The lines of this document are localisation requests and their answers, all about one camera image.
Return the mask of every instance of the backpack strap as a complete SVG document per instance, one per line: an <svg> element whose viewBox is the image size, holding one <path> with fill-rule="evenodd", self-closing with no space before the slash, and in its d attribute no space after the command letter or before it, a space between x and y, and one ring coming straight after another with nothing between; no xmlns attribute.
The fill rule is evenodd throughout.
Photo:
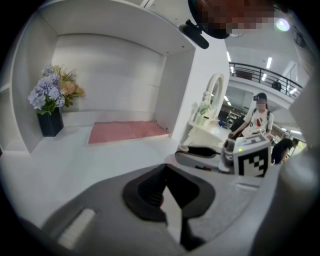
<svg viewBox="0 0 320 256"><path fill-rule="evenodd" d="M251 119L250 119L250 122L251 122L251 120L252 120L252 117L254 116L254 113L257 111L257 109L255 108L254 110L253 110L253 112L252 112L252 115L251 115Z"/></svg>
<svg viewBox="0 0 320 256"><path fill-rule="evenodd" d="M268 130L270 113L271 111L268 110L268 113L266 114L266 130L265 131Z"/></svg>

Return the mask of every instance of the railing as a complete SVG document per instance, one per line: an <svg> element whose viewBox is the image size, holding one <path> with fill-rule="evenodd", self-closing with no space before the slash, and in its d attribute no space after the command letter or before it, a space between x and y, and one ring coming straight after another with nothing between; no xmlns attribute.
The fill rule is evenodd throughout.
<svg viewBox="0 0 320 256"><path fill-rule="evenodd" d="M303 90L296 82L265 68L234 62L230 62L229 66L230 76L258 82L293 99L296 99Z"/></svg>

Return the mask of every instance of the white display alcove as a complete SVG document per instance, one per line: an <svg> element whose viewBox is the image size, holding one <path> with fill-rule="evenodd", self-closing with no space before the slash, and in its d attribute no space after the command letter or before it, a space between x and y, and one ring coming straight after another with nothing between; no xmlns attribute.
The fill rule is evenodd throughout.
<svg viewBox="0 0 320 256"><path fill-rule="evenodd" d="M155 120L173 132L196 47L131 2L53 0L30 17L1 70L2 151L30 153L42 139L27 97L50 63L76 69L86 93L62 110L64 126Z"/></svg>

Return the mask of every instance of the pink mat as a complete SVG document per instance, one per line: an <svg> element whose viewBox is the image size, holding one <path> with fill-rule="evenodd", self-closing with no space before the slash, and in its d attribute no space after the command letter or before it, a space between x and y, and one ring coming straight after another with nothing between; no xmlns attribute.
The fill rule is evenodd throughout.
<svg viewBox="0 0 320 256"><path fill-rule="evenodd" d="M92 127L88 143L101 144L165 134L168 132L153 121L96 122Z"/></svg>

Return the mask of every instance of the flower arrangement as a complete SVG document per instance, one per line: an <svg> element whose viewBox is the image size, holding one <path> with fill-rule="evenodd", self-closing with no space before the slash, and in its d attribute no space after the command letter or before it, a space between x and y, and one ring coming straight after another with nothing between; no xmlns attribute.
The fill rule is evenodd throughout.
<svg viewBox="0 0 320 256"><path fill-rule="evenodd" d="M199 107L199 114L203 116L209 109L211 109L211 105L202 102Z"/></svg>
<svg viewBox="0 0 320 256"><path fill-rule="evenodd" d="M85 95L76 78L75 70L66 73L62 66L45 66L40 80L28 96L30 104L41 115L51 115L56 108L72 106L73 98Z"/></svg>

